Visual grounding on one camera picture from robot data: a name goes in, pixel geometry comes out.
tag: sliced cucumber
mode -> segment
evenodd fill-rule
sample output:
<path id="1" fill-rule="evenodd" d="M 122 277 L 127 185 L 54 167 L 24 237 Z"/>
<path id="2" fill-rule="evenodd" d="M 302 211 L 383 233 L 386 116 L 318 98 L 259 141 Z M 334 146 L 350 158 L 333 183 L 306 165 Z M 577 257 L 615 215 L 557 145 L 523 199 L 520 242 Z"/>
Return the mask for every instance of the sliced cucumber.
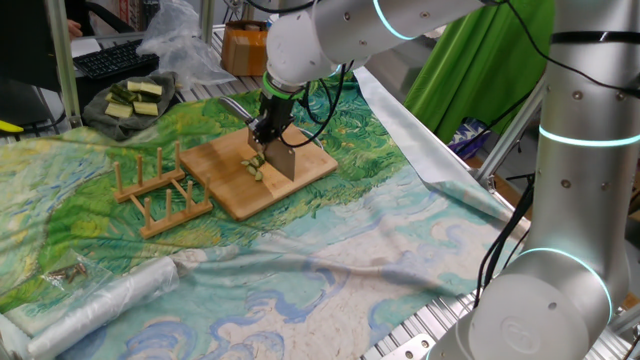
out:
<path id="1" fill-rule="evenodd" d="M 127 81 L 127 90 L 129 91 L 138 92 L 140 91 L 140 86 L 142 86 L 142 83 Z"/>
<path id="2" fill-rule="evenodd" d="M 110 103 L 104 113 L 117 118 L 128 118 L 133 114 L 133 108 L 131 106 Z"/>
<path id="3" fill-rule="evenodd" d="M 254 168 L 256 168 L 256 169 L 260 168 L 260 165 L 261 165 L 260 161 L 258 161 L 258 159 L 256 159 L 255 157 L 251 158 L 251 160 L 249 160 L 249 162 L 251 163 L 251 165 Z"/>
<path id="4" fill-rule="evenodd" d="M 134 102 L 133 108 L 136 114 L 158 116 L 158 104 Z"/>
<path id="5" fill-rule="evenodd" d="M 132 102 L 138 98 L 136 94 L 132 93 L 131 91 L 123 88 L 118 84 L 111 85 L 111 89 L 109 89 L 109 91 L 120 96 L 121 98 L 125 99 L 128 102 Z"/>
<path id="6" fill-rule="evenodd" d="M 150 95 L 160 96 L 162 95 L 162 86 L 151 83 L 141 83 L 140 92 Z"/>
<path id="7" fill-rule="evenodd" d="M 120 96 L 114 93 L 107 94 L 107 97 L 104 99 L 107 100 L 107 102 L 110 102 L 113 104 L 129 105 L 129 103 L 125 99 L 121 98 Z"/>
<path id="8" fill-rule="evenodd" d="M 138 94 L 139 96 L 142 97 L 142 102 L 154 102 L 154 103 L 159 103 L 160 100 L 162 100 L 161 96 L 156 96 L 156 95 L 147 95 L 147 94 Z"/>
<path id="9" fill-rule="evenodd" d="M 251 165 L 247 165 L 247 171 L 249 174 L 255 176 L 258 173 L 258 170 Z"/>

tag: metal pole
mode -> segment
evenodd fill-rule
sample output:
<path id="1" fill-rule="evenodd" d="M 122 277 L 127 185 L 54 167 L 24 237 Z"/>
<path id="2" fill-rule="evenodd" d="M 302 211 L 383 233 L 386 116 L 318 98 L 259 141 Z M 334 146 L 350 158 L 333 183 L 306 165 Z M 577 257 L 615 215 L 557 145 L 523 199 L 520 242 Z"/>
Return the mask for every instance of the metal pole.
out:
<path id="1" fill-rule="evenodd" d="M 545 88 L 546 88 L 545 77 L 538 82 L 535 89 L 531 93 L 531 96 L 527 99 L 520 109 L 520 112 L 513 119 L 511 126 L 507 129 L 507 132 L 500 138 L 500 141 L 496 144 L 495 148 L 487 157 L 487 160 L 482 164 L 482 167 L 478 170 L 475 170 L 475 173 L 472 173 L 473 177 L 482 185 L 484 188 L 491 190 L 491 177 L 496 173 L 498 167 L 502 165 L 504 159 L 506 159 L 507 155 L 515 144 L 518 142 L 522 133 L 524 133 L 525 128 L 531 121 L 531 117 L 535 113 L 536 109 L 540 104 L 542 104 L 542 99 L 544 98 Z"/>
<path id="2" fill-rule="evenodd" d="M 51 25 L 51 36 L 55 47 L 64 111 L 72 127 L 82 126 L 64 1 L 47 0 L 47 9 L 49 24 Z"/>
<path id="3" fill-rule="evenodd" d="M 200 26 L 202 27 L 202 41 L 207 45 L 212 45 L 213 22 L 214 22 L 214 0 L 202 0 L 200 7 Z"/>

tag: wooden peg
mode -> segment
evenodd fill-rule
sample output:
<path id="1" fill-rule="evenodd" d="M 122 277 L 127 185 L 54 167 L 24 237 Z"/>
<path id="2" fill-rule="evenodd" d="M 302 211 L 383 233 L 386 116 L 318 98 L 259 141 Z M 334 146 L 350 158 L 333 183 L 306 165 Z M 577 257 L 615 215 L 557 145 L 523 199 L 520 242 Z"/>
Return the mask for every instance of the wooden peg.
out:
<path id="1" fill-rule="evenodd" d="M 120 173 L 120 163 L 116 161 L 113 166 L 116 168 L 116 184 L 118 184 L 118 194 L 122 194 L 122 174 Z"/>
<path id="2" fill-rule="evenodd" d="M 151 230 L 151 198 L 144 199 L 144 227 Z"/>
<path id="3" fill-rule="evenodd" d="M 158 178 L 162 177 L 162 148 L 158 148 Z"/>
<path id="4" fill-rule="evenodd" d="M 180 170 L 180 141 L 176 141 L 176 170 Z"/>
<path id="5" fill-rule="evenodd" d="M 138 155 L 138 185 L 142 186 L 142 155 Z"/>
<path id="6" fill-rule="evenodd" d="M 204 201 L 205 203 L 209 201 L 209 181 L 211 181 L 211 176 L 207 176 L 204 180 Z"/>
<path id="7" fill-rule="evenodd" d="M 167 189 L 167 221 L 171 221 L 171 189 Z"/>
<path id="8" fill-rule="evenodd" d="M 187 214 L 191 212 L 191 198 L 193 196 L 193 181 L 187 185 Z"/>

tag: clear plastic sheet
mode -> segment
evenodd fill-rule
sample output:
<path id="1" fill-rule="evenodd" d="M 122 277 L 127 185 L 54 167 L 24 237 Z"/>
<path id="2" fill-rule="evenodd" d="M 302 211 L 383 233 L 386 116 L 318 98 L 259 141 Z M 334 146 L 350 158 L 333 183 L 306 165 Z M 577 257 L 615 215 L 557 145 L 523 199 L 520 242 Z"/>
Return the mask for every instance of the clear plastic sheet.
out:
<path id="1" fill-rule="evenodd" d="M 199 16 L 184 0 L 160 0 L 160 11 L 145 32 L 138 54 L 160 57 L 159 73 L 173 71 L 184 89 L 194 83 L 217 85 L 235 80 L 220 67 L 213 49 L 200 40 Z"/>
<path id="2" fill-rule="evenodd" d="M 133 306 L 175 290 L 179 281 L 178 270 L 170 258 L 147 261 L 87 296 L 78 307 L 34 338 L 27 350 L 35 360 L 53 358 Z"/>

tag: person's hand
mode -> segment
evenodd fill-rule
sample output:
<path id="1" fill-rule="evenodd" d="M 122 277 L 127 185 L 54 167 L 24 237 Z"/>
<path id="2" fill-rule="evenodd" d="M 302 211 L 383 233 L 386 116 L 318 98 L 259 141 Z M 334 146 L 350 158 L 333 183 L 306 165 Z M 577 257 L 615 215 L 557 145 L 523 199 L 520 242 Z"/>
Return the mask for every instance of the person's hand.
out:
<path id="1" fill-rule="evenodd" d="M 67 20 L 67 26 L 69 27 L 69 38 L 71 40 L 82 36 L 82 31 L 80 31 L 80 24 L 73 20 Z"/>

